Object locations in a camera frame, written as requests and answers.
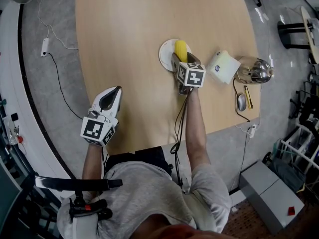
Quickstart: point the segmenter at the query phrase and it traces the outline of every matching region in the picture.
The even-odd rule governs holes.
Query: gray floor
[[[246,148],[244,168],[272,150],[273,143],[284,137],[289,128],[289,99],[302,85],[310,71],[308,51],[286,50],[277,34],[277,22],[301,22],[299,8],[304,0],[263,0],[263,7],[256,7],[253,0],[245,0],[255,30],[259,57],[274,61],[275,77],[262,87],[261,126]],[[40,57],[42,41],[47,29],[37,19],[36,0],[25,5],[22,21],[23,57],[27,78],[36,107],[44,126],[60,155],[76,177],[80,177],[87,144],[80,138],[82,121],[78,119],[62,99],[55,66],[50,57]],[[51,24],[57,36],[69,47],[77,47],[75,31],[75,0],[43,0],[40,16]],[[66,100],[80,116],[86,114],[89,101],[86,95],[79,55],[76,50],[67,50],[50,32],[49,52],[57,62],[61,85]],[[295,35],[296,42],[306,43],[304,34]],[[241,125],[247,129],[251,123]],[[220,173],[228,188],[236,178],[243,158],[245,133],[232,127],[207,136],[207,150],[212,164]],[[171,145],[164,146],[167,159]],[[181,165],[190,175],[185,144],[179,152]]]

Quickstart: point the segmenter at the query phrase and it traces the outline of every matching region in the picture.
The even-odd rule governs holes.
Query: white plate
[[[163,43],[159,50],[159,61],[169,71],[174,72],[171,64],[171,56],[175,51],[175,42],[178,39],[171,39]],[[191,53],[190,47],[186,44],[187,51]]]

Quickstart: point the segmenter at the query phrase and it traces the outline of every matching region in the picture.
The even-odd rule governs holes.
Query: gray t-shirt
[[[139,161],[115,165],[106,179],[122,179],[123,185],[103,192],[92,199],[83,192],[84,200],[105,199],[113,216],[97,224],[101,239],[128,239],[150,215],[162,214],[170,224],[188,224],[202,230],[222,232],[230,211],[227,187],[209,164],[197,166],[192,172],[190,193],[180,187],[161,168]],[[62,202],[57,225],[63,238],[72,238],[69,199]]]

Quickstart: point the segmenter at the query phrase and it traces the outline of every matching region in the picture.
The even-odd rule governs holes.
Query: person's right arm
[[[200,164],[210,164],[206,150],[206,132],[201,114],[198,88],[189,94],[186,115],[186,149],[193,171]]]
[[[192,170],[191,197],[200,198],[206,203],[204,206],[215,220],[214,230],[220,233],[228,220],[230,197],[225,183],[215,172],[207,154],[205,125],[197,88],[187,100],[186,149]]]

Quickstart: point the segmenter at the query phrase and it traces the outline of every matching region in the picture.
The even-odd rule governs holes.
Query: stainless steel kettle
[[[274,69],[268,62],[260,58],[243,56],[237,70],[237,79],[244,84],[260,84],[268,82],[274,75]]]

